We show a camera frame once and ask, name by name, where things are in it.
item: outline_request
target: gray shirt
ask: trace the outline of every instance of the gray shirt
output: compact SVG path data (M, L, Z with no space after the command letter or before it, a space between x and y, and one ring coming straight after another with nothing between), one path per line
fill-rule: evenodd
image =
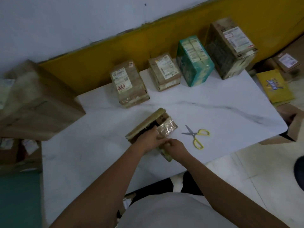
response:
M236 228L213 210L204 196L165 193L147 196L132 204L123 214L118 228Z

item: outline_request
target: yellow-handled scissors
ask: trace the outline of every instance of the yellow-handled scissors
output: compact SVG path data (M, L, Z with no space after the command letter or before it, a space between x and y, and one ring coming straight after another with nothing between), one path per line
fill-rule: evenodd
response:
M189 133L182 133L182 134L191 135L194 138L194 140L193 140L194 146L197 149L203 149L204 146L200 143L200 141L195 136L196 135L210 136L210 132L208 130L200 129L197 133L194 133L188 126L186 126L186 127L189 130Z

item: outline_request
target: yellow wall panel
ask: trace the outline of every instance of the yellow wall panel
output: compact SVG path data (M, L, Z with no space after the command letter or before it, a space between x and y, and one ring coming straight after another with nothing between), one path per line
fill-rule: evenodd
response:
M41 64L78 94L111 82L109 70L133 59L139 70L147 60L169 51L180 39L197 35L202 42L211 22L230 16L257 46L254 62L265 59L304 31L304 0L215 0L144 25Z

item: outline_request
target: dark round object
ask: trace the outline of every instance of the dark round object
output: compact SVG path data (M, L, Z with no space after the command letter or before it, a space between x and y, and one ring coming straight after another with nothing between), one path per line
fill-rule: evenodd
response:
M299 187L304 191L304 156L299 157L295 162L293 171Z

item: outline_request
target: teal box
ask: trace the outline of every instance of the teal box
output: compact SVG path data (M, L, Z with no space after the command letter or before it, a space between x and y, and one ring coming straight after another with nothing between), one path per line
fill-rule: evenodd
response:
M214 63L197 36L179 41L176 61L190 87L205 82L214 69Z

